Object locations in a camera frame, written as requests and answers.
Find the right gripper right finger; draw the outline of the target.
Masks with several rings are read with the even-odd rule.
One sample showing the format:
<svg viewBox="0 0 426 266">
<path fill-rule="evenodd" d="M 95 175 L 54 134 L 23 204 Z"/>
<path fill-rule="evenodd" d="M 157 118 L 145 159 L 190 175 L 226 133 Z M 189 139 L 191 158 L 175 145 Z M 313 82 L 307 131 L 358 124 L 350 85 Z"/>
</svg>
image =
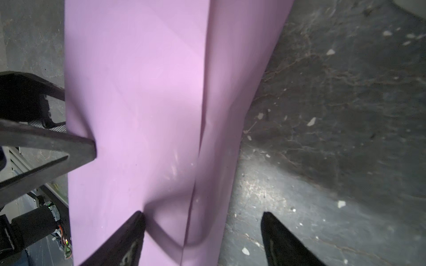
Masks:
<svg viewBox="0 0 426 266">
<path fill-rule="evenodd" d="M 261 234 L 269 266 L 325 266 L 271 212 L 264 212 Z"/>
</svg>

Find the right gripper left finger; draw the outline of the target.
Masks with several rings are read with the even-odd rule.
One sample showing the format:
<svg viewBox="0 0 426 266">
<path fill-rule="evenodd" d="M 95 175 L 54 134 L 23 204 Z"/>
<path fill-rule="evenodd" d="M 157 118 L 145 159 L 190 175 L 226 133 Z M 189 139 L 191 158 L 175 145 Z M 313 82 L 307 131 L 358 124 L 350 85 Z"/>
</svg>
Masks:
<svg viewBox="0 0 426 266">
<path fill-rule="evenodd" d="M 143 248 L 145 228 L 144 214 L 136 211 L 82 265 L 137 266 Z"/>
</svg>

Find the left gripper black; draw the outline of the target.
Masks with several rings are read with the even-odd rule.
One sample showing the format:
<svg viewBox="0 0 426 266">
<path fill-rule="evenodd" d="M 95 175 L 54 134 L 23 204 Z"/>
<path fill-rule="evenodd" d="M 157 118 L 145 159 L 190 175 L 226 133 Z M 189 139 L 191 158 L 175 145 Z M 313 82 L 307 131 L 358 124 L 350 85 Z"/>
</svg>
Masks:
<svg viewBox="0 0 426 266">
<path fill-rule="evenodd" d="M 52 120 L 47 96 L 65 101 L 64 89 L 35 74 L 1 72 L 1 145 L 65 153 L 64 157 L 2 181 L 1 206 L 97 157 L 93 140 L 50 130 L 64 127 L 65 122 Z M 40 124 L 44 129 L 22 122 Z"/>
</svg>

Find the pink wrapping paper sheet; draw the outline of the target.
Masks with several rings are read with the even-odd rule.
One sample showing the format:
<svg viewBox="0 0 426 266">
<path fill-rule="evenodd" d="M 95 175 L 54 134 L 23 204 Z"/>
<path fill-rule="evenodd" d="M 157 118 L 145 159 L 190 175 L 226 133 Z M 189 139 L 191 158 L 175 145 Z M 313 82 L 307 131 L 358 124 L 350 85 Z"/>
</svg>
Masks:
<svg viewBox="0 0 426 266">
<path fill-rule="evenodd" d="M 215 266 L 245 116 L 292 1 L 66 1 L 67 130 L 97 158 L 68 174 L 74 263 L 131 215 L 142 266 Z"/>
</svg>

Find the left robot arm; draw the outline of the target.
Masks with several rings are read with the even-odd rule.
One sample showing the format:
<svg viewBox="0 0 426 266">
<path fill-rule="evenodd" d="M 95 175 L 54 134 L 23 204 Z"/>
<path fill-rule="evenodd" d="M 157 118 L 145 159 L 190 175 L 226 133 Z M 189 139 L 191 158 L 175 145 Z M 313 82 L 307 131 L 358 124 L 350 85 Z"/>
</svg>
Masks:
<svg viewBox="0 0 426 266">
<path fill-rule="evenodd" d="M 4 148 L 25 147 L 64 153 L 64 156 L 15 177 L 1 181 L 1 207 L 31 193 L 55 178 L 67 174 L 96 156 L 91 139 L 55 131 L 65 125 L 54 123 L 46 97 L 65 100 L 64 89 L 31 73 L 1 73 L 1 168 L 7 164 Z M 55 207 L 43 205 L 9 221 L 1 216 L 1 264 L 62 230 L 62 215 Z"/>
</svg>

